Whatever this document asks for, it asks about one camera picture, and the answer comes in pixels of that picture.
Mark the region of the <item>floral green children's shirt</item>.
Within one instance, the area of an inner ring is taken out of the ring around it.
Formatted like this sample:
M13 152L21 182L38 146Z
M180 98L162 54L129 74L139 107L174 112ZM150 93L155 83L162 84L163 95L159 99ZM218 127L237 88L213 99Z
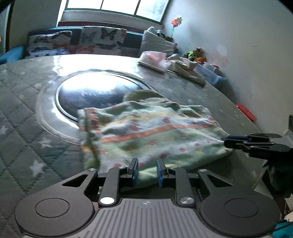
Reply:
M158 182L156 161L187 171L231 153L227 133L201 105L180 105L153 90L128 92L119 104L77 111L85 169L108 172L138 160L137 187Z

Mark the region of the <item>red plastic stool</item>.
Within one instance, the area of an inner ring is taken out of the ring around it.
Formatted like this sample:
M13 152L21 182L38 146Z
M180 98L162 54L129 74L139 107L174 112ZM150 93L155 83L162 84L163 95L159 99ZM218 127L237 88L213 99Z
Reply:
M236 104L236 107L253 123L256 123L257 118L242 104Z

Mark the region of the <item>clear plastic storage box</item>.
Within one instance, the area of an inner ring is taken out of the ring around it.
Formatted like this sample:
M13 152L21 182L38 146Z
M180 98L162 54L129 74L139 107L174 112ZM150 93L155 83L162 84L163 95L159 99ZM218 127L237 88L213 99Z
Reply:
M207 62L197 64L195 71L201 74L209 84L217 89L220 89L227 80L218 67Z

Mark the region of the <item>orange plush toy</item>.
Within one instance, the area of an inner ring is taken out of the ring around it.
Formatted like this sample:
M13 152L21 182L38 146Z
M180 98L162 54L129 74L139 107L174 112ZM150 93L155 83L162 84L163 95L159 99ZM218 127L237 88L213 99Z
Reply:
M206 57L197 57L197 63L203 64L206 61L207 61Z

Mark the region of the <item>teddy bear plush toy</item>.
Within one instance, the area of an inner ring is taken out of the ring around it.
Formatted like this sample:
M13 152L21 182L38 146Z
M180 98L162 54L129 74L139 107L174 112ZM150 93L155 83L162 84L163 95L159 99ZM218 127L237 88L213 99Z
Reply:
M197 62L197 57L204 57L204 50L202 48L194 48L194 50L184 53L183 57L192 62Z

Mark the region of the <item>cream folded garment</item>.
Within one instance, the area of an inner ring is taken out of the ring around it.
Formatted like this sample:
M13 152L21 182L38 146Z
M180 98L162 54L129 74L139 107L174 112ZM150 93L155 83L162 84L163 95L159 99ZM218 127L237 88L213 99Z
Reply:
M187 58L180 57L178 54L173 54L166 58L170 63L168 70L174 72L177 75L185 77L201 86L206 85L205 78L194 71L197 66L197 62L192 62Z

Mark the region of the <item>black round induction cooktop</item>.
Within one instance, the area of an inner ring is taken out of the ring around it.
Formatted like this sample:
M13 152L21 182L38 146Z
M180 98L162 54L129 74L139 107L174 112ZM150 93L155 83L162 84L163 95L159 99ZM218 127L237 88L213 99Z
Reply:
M130 91L150 86L132 76L116 72L87 72L74 75L58 86L55 103L67 118L78 121L83 108L106 108L119 104Z

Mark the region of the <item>pink tissue pack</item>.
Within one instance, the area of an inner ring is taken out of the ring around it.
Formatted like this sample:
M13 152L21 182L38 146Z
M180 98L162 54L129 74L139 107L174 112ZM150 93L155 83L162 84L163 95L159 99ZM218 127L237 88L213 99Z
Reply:
M157 51L142 52L138 63L160 73L165 73L171 65L171 62L166 59L166 53Z

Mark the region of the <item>colourful pinwheel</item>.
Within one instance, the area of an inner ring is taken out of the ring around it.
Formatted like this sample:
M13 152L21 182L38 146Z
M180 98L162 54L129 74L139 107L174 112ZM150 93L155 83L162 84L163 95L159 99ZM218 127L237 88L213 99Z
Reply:
M172 33L171 33L171 37L173 37L174 29L182 24L182 20L183 20L182 19L182 16L178 15L178 16L175 16L173 18L173 20L171 21L171 24L173 26Z

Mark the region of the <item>grey plain cushion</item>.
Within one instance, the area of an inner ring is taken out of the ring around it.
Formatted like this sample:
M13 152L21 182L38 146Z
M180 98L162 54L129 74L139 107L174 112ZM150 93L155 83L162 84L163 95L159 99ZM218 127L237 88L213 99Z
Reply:
M166 53L167 56L174 54L175 44L169 42L154 33L144 31L142 42L139 49L139 55L145 51L156 51Z

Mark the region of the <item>blue sofa bench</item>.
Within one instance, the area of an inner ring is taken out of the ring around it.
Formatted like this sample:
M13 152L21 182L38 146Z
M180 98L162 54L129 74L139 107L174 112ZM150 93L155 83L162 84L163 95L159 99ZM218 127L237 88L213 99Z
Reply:
M53 49L66 50L68 53L77 53L77 47L81 37L81 27L56 27L45 30L36 30L28 33L27 44L16 46L4 55L1 55L1 64L15 62L29 57L29 51L36 50L37 55L43 51ZM141 33L127 31L122 45L121 55L137 57L142 44L143 35ZM196 66L195 72L201 74L206 81L221 88L227 81L220 70L213 70L210 66Z

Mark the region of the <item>green framed window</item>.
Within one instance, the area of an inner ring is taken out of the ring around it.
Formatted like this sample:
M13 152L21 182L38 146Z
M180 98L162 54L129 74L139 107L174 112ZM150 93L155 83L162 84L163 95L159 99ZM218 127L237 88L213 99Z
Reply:
M66 1L65 11L119 14L161 23L169 1Z

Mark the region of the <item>butterfly cushion left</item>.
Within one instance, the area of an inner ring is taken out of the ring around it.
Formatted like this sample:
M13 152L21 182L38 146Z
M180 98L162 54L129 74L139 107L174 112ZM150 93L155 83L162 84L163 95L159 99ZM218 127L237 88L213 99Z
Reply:
M28 37L25 58L51 55L69 55L72 31L59 31L51 34L32 35Z

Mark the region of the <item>butterfly cushion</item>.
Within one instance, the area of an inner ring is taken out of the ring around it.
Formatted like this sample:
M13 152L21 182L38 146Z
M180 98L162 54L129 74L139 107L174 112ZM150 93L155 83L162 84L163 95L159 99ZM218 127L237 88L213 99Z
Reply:
M126 29L85 26L81 30L76 53L94 55L121 55Z
M51 55L69 55L72 31L59 31L51 34L32 35L28 37L25 58Z

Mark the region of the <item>butterfly cushion middle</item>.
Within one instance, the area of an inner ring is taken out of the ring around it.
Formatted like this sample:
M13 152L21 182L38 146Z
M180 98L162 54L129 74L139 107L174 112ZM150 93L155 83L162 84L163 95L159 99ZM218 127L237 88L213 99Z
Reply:
M126 29L85 26L81 30L76 53L94 55L121 55Z

